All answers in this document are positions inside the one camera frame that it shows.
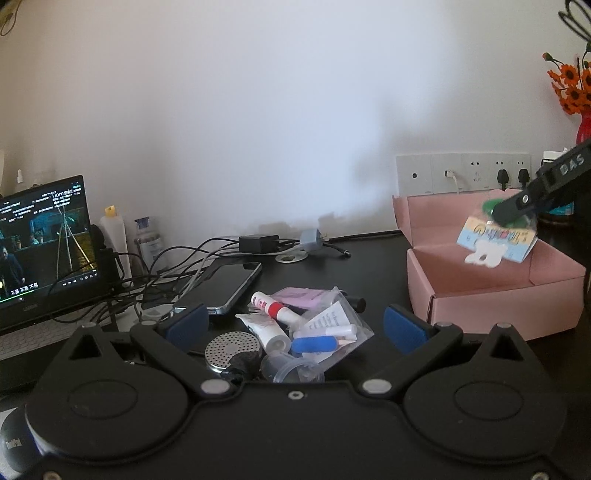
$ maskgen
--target artificial flower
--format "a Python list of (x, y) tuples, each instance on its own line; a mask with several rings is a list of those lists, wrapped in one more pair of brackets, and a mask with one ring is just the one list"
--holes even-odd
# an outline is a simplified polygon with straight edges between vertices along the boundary
[(554, 70), (548, 70), (548, 75), (550, 75), (550, 78), (558, 83), (561, 87), (564, 86), (562, 84), (562, 80), (560, 80), (560, 75), (558, 75), (558, 73), (556, 73)]
[(585, 111), (591, 108), (591, 92), (583, 92), (580, 100), (581, 108)]
[(574, 87), (579, 82), (579, 74), (577, 69), (572, 65), (561, 65), (560, 73), (563, 83), (567, 86)]
[(567, 100), (570, 100), (571, 103), (576, 103), (577, 105), (583, 97), (583, 92), (578, 88), (569, 87), (566, 89), (565, 93)]
[(556, 85), (555, 83), (552, 84), (552, 88), (554, 89), (554, 91), (556, 92), (556, 95), (558, 95), (558, 98), (562, 98), (562, 91), (564, 90), (563, 88), (560, 88), (558, 85)]
[(569, 114), (569, 115), (573, 115), (574, 112), (571, 109), (571, 106), (566, 102), (566, 100), (564, 100), (563, 98), (561, 98), (559, 100), (560, 102), (560, 106), (562, 107), (562, 110), (564, 110), (565, 113)]
[(575, 113), (581, 113), (581, 108), (578, 104), (574, 103), (570, 97), (566, 97), (565, 99), (560, 99), (560, 106), (562, 110), (564, 110), (569, 115), (573, 115)]
[(583, 81), (583, 88), (591, 91), (591, 70), (584, 70), (581, 80)]

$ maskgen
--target pink cardboard box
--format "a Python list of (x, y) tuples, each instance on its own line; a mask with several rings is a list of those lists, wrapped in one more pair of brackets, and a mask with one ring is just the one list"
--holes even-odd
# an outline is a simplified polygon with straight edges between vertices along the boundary
[(452, 322), (466, 333), (488, 333), (512, 323), (526, 340), (574, 328), (583, 310), (585, 268), (538, 240), (523, 263), (506, 259), (496, 268), (464, 263), (456, 244), (466, 219), (491, 198), (516, 190), (492, 190), (394, 198), (407, 252), (408, 291), (414, 313), (431, 324)]

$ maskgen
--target blue gripper pad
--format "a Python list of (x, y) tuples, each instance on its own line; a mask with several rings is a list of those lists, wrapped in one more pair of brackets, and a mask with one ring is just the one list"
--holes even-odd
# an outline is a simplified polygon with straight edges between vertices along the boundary
[(188, 352), (199, 337), (204, 335), (209, 328), (209, 314), (204, 304), (201, 304), (196, 309), (188, 310), (187, 313), (175, 314), (171, 318), (172, 325), (168, 328), (165, 327), (165, 331), (161, 331), (164, 338), (183, 352)]
[(417, 349), (435, 334), (427, 322), (397, 305), (384, 312), (384, 332), (404, 355)]

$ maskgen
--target red vase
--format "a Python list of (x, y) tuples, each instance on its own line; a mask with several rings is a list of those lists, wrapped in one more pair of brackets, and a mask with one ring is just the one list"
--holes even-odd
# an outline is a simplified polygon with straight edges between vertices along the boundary
[(591, 138), (591, 111), (581, 113), (583, 119), (577, 133), (577, 145), (583, 143), (588, 138)]

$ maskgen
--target white label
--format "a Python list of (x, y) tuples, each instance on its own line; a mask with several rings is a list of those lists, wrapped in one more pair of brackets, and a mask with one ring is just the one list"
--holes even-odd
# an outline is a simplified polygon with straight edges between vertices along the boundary
[(160, 238), (152, 240), (151, 242), (139, 244), (139, 253), (146, 262), (146, 265), (148, 265), (148, 268), (152, 266), (152, 263), (154, 263), (154, 258), (160, 255), (163, 249), (162, 239)]
[[(313, 319), (311, 319), (308, 323), (306, 323), (302, 330), (311, 330), (314, 331), (316, 329), (325, 329), (328, 327), (339, 327), (351, 325), (347, 314), (343, 310), (342, 305), (338, 301), (337, 303), (331, 305), (326, 310), (320, 312), (316, 315)], [(357, 340), (356, 335), (351, 336), (351, 340), (344, 340), (342, 343), (339, 342), (339, 349), (348, 345), (349, 343), (354, 343)], [(334, 352), (323, 352), (323, 353), (302, 353), (302, 356), (313, 360), (317, 364), (319, 364), (322, 360), (326, 360), (330, 357)]]

